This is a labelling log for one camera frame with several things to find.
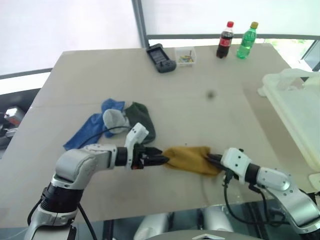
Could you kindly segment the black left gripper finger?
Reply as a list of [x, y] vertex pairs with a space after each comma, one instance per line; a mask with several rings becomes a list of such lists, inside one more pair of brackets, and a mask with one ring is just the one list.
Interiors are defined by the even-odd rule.
[[156, 147], [147, 147], [146, 148], [146, 155], [149, 157], [160, 156], [160, 155], [162, 155], [162, 151]]
[[146, 166], [161, 166], [166, 164], [169, 161], [168, 157], [158, 155], [158, 156], [149, 156], [145, 160]]

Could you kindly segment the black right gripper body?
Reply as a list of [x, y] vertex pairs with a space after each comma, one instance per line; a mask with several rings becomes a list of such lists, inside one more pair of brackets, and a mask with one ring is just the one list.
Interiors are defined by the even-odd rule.
[[217, 154], [217, 161], [218, 161], [219, 167], [226, 173], [227, 179], [232, 179], [233, 178], [233, 171], [223, 165], [221, 154]]

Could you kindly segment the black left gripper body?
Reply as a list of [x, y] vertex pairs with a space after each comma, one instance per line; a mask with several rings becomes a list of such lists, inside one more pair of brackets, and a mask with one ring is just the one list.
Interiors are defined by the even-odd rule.
[[149, 158], [150, 148], [143, 144], [135, 144], [133, 148], [133, 169], [141, 170], [144, 167], [150, 167]]

